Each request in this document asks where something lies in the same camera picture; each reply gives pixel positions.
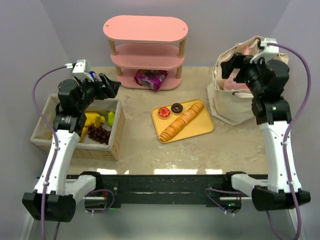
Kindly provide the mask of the pink plastic bag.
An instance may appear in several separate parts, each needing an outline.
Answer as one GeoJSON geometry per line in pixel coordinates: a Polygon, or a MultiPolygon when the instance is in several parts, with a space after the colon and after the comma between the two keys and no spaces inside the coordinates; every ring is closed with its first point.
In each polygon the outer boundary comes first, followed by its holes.
{"type": "Polygon", "coordinates": [[[223,83],[224,91],[248,90],[248,87],[246,86],[245,83],[237,83],[234,81],[238,72],[239,72],[238,69],[234,69],[233,72],[230,74],[229,78],[224,81],[223,83]]]}

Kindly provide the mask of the cream canvas tote bag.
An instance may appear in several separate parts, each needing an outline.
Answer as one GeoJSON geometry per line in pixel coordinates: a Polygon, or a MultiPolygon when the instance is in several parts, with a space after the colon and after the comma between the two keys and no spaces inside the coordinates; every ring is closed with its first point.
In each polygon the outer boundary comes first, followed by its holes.
{"type": "Polygon", "coordinates": [[[290,123],[292,120],[289,103],[282,96],[289,80],[289,58],[280,50],[277,56],[265,63],[258,80],[252,82],[248,90],[223,90],[227,79],[222,78],[221,63],[234,54],[252,57],[258,54],[258,39],[264,38],[255,36],[221,53],[212,71],[212,83],[206,88],[211,114],[232,126],[251,118],[255,118],[259,125],[272,125],[277,121],[290,123]]]}

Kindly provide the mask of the purple snack packet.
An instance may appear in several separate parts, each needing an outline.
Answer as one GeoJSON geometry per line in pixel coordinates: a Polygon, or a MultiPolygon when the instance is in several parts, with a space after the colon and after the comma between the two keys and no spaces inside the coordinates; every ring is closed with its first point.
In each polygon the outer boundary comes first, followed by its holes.
{"type": "Polygon", "coordinates": [[[158,92],[167,76],[167,70],[139,69],[134,76],[134,81],[141,87],[158,92]]]}

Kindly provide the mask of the dark red grapes bunch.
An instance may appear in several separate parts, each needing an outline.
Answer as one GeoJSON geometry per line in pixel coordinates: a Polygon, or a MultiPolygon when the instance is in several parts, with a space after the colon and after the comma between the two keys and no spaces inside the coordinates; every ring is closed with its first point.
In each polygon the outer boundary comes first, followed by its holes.
{"type": "Polygon", "coordinates": [[[111,131],[103,128],[102,126],[95,127],[93,124],[87,128],[88,137],[100,144],[109,144],[111,131]]]}

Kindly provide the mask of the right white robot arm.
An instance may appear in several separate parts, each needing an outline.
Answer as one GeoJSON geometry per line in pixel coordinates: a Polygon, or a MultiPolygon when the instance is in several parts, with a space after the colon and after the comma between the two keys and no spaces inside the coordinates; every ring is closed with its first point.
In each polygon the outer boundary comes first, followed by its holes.
{"type": "Polygon", "coordinates": [[[244,83],[253,95],[251,109],[263,134],[268,160],[266,182],[241,171],[228,172],[230,187],[252,198],[258,211],[293,209],[311,201],[303,190],[295,170],[289,125],[293,122],[289,103],[282,97],[289,80],[290,68],[276,59],[235,53],[222,62],[221,76],[228,78],[234,69],[239,72],[236,83],[244,83]]]}

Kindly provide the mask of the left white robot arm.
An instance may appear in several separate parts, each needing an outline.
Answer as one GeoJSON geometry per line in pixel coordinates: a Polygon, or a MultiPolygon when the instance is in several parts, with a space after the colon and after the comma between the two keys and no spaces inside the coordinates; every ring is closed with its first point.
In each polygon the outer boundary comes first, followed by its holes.
{"type": "Polygon", "coordinates": [[[110,80],[104,74],[100,77],[100,81],[66,79],[58,86],[59,105],[53,124],[44,121],[52,133],[48,158],[33,192],[22,197],[22,204],[35,220],[68,223],[82,198],[106,190],[102,175],[91,171],[81,173],[66,187],[67,168],[85,126],[85,110],[93,101],[110,97],[110,80]]]}

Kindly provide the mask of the blue white tin can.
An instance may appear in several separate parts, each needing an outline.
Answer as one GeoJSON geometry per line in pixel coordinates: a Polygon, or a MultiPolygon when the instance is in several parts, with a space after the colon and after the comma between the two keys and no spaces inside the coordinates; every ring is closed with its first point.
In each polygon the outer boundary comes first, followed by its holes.
{"type": "Polygon", "coordinates": [[[97,75],[96,75],[96,73],[94,71],[90,71],[89,75],[90,75],[90,79],[91,79],[90,81],[91,82],[98,82],[99,81],[98,78],[97,78],[97,75]]]}

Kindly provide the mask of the yellow banana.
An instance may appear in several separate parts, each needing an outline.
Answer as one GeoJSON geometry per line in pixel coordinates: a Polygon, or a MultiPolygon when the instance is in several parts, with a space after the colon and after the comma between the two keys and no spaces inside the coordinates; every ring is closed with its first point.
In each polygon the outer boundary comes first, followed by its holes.
{"type": "Polygon", "coordinates": [[[91,125],[94,125],[96,128],[98,128],[102,124],[104,124],[106,121],[106,118],[104,116],[96,112],[86,112],[85,116],[86,116],[86,121],[78,141],[79,143],[82,142],[85,134],[87,133],[88,127],[90,127],[91,125]]]}

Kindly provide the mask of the green fruit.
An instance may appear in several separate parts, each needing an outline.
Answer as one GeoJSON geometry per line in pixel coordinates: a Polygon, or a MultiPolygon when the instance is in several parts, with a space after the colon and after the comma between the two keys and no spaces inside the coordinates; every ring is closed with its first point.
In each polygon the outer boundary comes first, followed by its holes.
{"type": "Polygon", "coordinates": [[[107,115],[107,124],[109,127],[112,127],[115,120],[115,112],[110,111],[107,115]]]}

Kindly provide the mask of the wicker basket with liner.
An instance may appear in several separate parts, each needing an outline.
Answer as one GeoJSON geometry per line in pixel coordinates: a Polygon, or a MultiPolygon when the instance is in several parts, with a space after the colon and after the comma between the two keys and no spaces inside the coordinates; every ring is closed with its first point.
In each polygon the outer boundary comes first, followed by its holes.
{"type": "MultiPolygon", "coordinates": [[[[121,138],[126,121],[121,101],[114,98],[95,100],[87,108],[87,111],[98,113],[104,117],[107,117],[109,112],[115,112],[113,126],[110,128],[111,135],[109,142],[108,145],[101,144],[89,139],[88,136],[85,136],[82,142],[76,145],[72,157],[113,162],[118,161],[121,138]]],[[[40,118],[33,130],[30,141],[48,153],[52,144],[51,137],[52,132],[40,118]]]]}

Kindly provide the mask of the pink three-tier shelf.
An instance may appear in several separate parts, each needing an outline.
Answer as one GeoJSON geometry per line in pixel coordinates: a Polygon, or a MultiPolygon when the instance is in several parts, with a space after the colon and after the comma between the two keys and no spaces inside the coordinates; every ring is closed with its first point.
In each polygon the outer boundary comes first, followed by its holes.
{"type": "Polygon", "coordinates": [[[161,90],[173,90],[182,81],[187,24],[172,16],[118,15],[103,25],[117,80],[125,88],[139,89],[138,70],[167,71],[161,90]]]}

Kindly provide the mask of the long baguette bread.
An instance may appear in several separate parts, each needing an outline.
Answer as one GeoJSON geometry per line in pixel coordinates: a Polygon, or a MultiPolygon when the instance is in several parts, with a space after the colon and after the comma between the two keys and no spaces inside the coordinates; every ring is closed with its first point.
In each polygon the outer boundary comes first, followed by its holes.
{"type": "Polygon", "coordinates": [[[168,142],[180,133],[191,121],[193,121],[204,108],[202,102],[194,103],[188,110],[175,119],[160,135],[161,142],[168,142]]]}

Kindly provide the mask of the pink sprinkled donut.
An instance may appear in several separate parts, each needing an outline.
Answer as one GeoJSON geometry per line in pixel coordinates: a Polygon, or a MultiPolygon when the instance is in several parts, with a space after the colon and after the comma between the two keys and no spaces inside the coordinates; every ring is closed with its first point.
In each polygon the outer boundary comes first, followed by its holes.
{"type": "Polygon", "coordinates": [[[161,119],[168,119],[171,115],[171,111],[169,108],[163,106],[158,109],[157,115],[161,119]]]}

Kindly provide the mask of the yellow plastic tray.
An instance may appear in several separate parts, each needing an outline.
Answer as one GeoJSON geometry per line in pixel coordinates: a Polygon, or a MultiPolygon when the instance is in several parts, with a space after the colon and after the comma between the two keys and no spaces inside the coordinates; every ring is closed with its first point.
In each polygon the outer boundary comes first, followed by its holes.
{"type": "Polygon", "coordinates": [[[206,106],[204,105],[199,114],[188,123],[175,137],[168,141],[160,140],[160,134],[173,122],[175,121],[179,115],[171,113],[168,118],[160,118],[158,115],[158,110],[161,107],[156,107],[151,111],[151,116],[154,124],[154,128],[156,131],[156,135],[158,140],[161,143],[170,143],[174,141],[183,140],[186,138],[207,134],[213,131],[214,124],[211,120],[211,117],[207,111],[206,106]]]}

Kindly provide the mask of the chocolate donut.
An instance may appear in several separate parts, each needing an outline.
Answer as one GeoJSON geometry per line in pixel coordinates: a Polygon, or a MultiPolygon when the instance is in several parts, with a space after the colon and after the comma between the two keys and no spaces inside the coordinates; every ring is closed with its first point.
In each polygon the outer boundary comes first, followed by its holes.
{"type": "Polygon", "coordinates": [[[174,103],[171,105],[170,109],[173,114],[180,115],[183,112],[184,107],[180,103],[174,103]]]}

